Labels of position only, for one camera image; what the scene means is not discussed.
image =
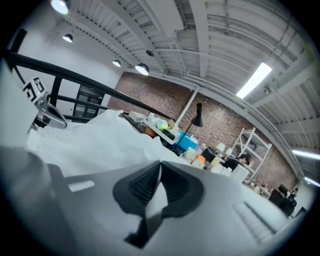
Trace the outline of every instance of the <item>black desk lamp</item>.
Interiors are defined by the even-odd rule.
[[[181,139],[178,141],[178,143],[175,145],[175,149],[177,148],[177,146],[179,145],[179,143],[182,141],[182,139],[184,138],[184,136],[186,135],[186,133],[188,132],[189,128],[191,127],[191,125],[195,125],[198,127],[202,127],[202,118],[201,118],[201,112],[202,112],[202,104],[198,103],[196,105],[196,116],[194,119],[192,119],[189,127],[186,129],[186,131],[184,132],[184,134],[182,135]]]

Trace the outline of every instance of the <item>white wall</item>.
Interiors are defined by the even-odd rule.
[[[62,21],[49,2],[42,4],[21,28],[27,30],[27,35],[19,54],[63,67],[113,89],[127,68],[125,63],[122,67],[113,65],[113,52],[86,33]],[[74,30],[72,43],[62,38],[71,30]],[[54,76],[23,67],[18,69],[26,82],[39,76],[47,91],[51,92]],[[79,84],[63,79],[59,95],[76,98],[79,87]],[[106,96],[103,105],[106,106],[108,101],[109,97]],[[57,108],[65,115],[72,115],[74,105],[62,100],[57,101]]]
[[[301,207],[304,207],[307,211],[309,211],[319,193],[319,188],[312,184],[303,183],[299,188],[296,197],[296,207],[292,213],[293,216],[300,211]]]

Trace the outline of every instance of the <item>white pillar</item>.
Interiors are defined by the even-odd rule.
[[[188,103],[185,105],[184,109],[182,110],[181,114],[179,115],[178,119],[175,122],[175,125],[177,126],[180,121],[182,120],[182,118],[184,117],[184,115],[186,114],[186,112],[188,111],[192,101],[194,100],[194,98],[196,97],[197,93],[199,92],[200,86],[198,86],[195,91],[193,92],[191,98],[189,99]]]

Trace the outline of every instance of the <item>orange object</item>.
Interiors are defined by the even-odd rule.
[[[206,159],[202,155],[198,154],[194,160],[196,159],[201,161],[204,165],[206,164]]]
[[[157,136],[157,133],[154,130],[152,130],[149,126],[145,127],[144,132],[145,134],[148,134],[151,138],[154,138]]]

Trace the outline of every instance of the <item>ceiling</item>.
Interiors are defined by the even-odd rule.
[[[130,68],[145,63],[152,76],[224,95],[265,125],[298,175],[320,178],[319,161],[290,153],[320,154],[319,65],[306,32],[278,2],[72,0],[70,7],[64,21]],[[236,98],[261,62],[272,72],[244,100]]]

